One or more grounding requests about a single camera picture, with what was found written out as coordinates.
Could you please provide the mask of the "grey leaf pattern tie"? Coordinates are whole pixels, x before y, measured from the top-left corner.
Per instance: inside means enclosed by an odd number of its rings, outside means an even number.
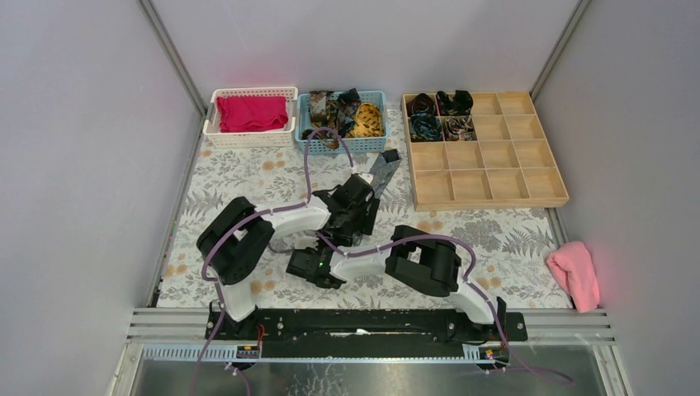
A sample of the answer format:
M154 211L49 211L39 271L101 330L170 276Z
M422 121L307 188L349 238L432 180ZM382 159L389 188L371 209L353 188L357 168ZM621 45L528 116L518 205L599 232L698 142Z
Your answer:
M402 157L395 148L378 154L369 171L372 176L371 186L377 199L381 197L382 192L397 172L401 161Z

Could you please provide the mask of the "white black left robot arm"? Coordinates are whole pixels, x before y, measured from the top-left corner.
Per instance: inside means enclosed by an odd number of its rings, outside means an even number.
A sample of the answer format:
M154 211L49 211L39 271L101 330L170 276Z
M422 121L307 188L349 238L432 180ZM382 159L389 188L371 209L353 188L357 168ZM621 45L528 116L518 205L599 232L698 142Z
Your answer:
M245 339L255 331L256 303L248 283L268 244L294 233L320 231L336 245L358 245L374 228L378 181L369 172L353 173L342 185L294 203L254 205L240 196L223 209L196 247L215 272L227 313L224 326L233 337Z

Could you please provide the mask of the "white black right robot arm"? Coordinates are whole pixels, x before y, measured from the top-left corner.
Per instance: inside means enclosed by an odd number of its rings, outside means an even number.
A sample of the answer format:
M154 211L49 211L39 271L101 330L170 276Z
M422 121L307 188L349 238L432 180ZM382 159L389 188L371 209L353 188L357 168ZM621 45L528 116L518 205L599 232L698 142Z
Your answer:
M375 245L340 247L320 234L314 247L291 253L286 273L322 289L387 275L423 295L444 298L466 314L478 336L493 340L506 328L505 308L471 276L475 264L475 252L461 240L399 225Z

